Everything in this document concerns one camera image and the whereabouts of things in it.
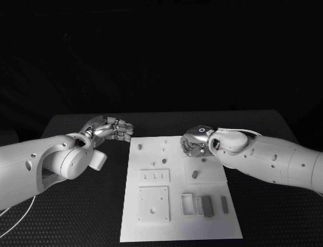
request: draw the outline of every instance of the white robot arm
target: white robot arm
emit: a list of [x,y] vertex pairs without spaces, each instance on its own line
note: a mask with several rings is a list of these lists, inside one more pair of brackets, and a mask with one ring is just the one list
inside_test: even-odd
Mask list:
[[94,148],[106,139],[130,142],[132,135],[132,124],[99,116],[78,133],[0,147],[0,210],[76,179],[89,166],[100,171],[107,155]]
[[208,149],[229,168],[269,183],[298,186],[323,194],[323,152],[273,137],[249,137],[240,130],[194,127],[181,144],[190,156]]

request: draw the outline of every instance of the dark background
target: dark background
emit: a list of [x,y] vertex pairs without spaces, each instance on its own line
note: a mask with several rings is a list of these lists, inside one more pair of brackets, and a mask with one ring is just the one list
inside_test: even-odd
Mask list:
[[243,109],[276,109],[323,150],[323,1],[0,4],[0,129],[21,141],[57,114]]

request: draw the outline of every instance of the black table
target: black table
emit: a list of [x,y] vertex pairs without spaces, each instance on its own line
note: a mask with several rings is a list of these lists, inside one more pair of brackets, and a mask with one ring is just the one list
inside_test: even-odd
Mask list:
[[[103,114],[55,116],[42,138],[77,132]],[[278,111],[214,111],[107,114],[133,123],[136,137],[184,135],[200,124],[242,128],[298,143]],[[266,183],[226,168],[244,240],[120,243],[129,143],[107,141],[103,170],[38,195],[32,211],[0,246],[323,246],[323,198],[311,190]],[[31,200],[0,218],[0,235],[21,219]]]

